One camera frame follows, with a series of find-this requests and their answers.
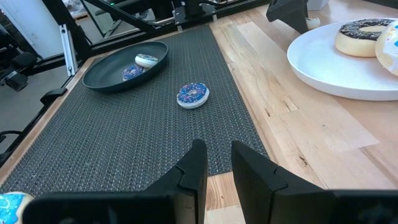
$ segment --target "toy donut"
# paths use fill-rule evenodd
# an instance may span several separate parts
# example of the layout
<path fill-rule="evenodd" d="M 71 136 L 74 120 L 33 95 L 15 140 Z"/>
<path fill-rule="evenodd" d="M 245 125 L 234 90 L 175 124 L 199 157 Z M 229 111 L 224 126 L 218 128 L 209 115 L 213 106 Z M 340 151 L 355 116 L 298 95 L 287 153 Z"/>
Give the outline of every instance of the toy donut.
<path fill-rule="evenodd" d="M 398 76 L 398 21 L 391 23 L 378 38 L 376 57 L 384 68 Z"/>
<path fill-rule="evenodd" d="M 361 19 L 341 26 L 335 39 L 336 48 L 347 55 L 375 57 L 376 41 L 392 19 Z"/>
<path fill-rule="evenodd" d="M 177 95 L 177 103 L 186 109 L 194 109 L 203 105 L 210 90 L 203 83 L 190 83 L 183 86 Z"/>
<path fill-rule="evenodd" d="M 128 68 L 124 69 L 122 72 L 123 81 L 130 80 L 138 75 L 141 75 L 145 72 L 145 68 L 139 65 L 131 65 Z"/>
<path fill-rule="evenodd" d="M 22 224 L 22 213 L 31 200 L 33 200 L 32 196 L 22 192 L 1 194 L 0 223 Z"/>
<path fill-rule="evenodd" d="M 144 54 L 137 54 L 135 60 L 137 65 L 140 65 L 144 68 L 152 68 L 154 65 L 157 64 L 157 62 L 159 62 L 159 59 Z"/>

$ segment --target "light wood surface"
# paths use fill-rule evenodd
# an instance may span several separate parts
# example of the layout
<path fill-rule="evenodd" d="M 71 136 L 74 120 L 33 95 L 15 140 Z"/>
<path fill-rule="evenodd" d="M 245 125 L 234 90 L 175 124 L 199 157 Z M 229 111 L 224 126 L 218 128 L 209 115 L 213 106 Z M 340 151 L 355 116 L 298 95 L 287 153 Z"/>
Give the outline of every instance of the light wood surface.
<path fill-rule="evenodd" d="M 210 27 L 270 158 L 323 188 L 396 189 L 398 102 L 339 98 L 301 82 L 286 57 L 299 33 L 281 21 L 268 22 L 266 11 L 267 6 L 261 6 L 221 18 Z M 309 15 L 325 25 L 397 17 L 398 10 L 362 0 L 331 0 Z M 68 89 L 92 61 L 84 64 Z M 0 169 L 1 183 L 66 97 L 55 101 Z M 244 223 L 231 172 L 208 178 L 206 209 L 207 224 Z"/>

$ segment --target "oval tray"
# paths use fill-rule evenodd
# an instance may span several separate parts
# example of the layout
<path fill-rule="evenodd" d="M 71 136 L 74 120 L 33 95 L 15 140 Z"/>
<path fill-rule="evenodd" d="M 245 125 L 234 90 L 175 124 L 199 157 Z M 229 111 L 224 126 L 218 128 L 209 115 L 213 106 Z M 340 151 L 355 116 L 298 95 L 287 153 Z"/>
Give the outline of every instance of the oval tray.
<path fill-rule="evenodd" d="M 161 42 L 144 42 L 119 50 L 92 66 L 83 77 L 83 84 L 89 89 L 104 93 L 123 91 L 140 85 L 160 73 L 166 65 L 168 49 Z M 122 80 L 122 72 L 128 66 L 135 64 L 137 54 L 151 55 L 159 62 L 141 75 L 130 80 Z"/>

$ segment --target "textured rubber mat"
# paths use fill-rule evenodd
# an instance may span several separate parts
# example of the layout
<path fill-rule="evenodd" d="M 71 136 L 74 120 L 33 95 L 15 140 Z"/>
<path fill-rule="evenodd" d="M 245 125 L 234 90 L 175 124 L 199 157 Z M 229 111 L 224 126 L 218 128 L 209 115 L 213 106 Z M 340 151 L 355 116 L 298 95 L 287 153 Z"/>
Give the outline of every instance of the textured rubber mat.
<path fill-rule="evenodd" d="M 159 41 L 169 62 L 159 76 L 132 90 L 101 94 L 80 81 L 12 171 L 0 191 L 142 190 L 191 147 L 208 146 L 209 174 L 231 171 L 231 141 L 266 156 L 249 113 L 208 26 Z M 203 82 L 208 101 L 194 110 L 177 104 L 187 83 Z"/>

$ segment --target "white round plate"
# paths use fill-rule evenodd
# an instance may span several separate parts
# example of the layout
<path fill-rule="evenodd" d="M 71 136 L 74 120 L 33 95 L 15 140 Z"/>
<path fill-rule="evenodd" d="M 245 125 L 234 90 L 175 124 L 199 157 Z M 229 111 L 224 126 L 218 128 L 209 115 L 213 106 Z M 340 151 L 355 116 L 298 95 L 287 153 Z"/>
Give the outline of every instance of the white round plate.
<path fill-rule="evenodd" d="M 322 26 L 295 39 L 287 50 L 294 73 L 306 84 L 332 95 L 398 100 L 398 77 L 383 68 L 376 57 L 352 57 L 335 48 L 336 34 L 345 23 Z"/>

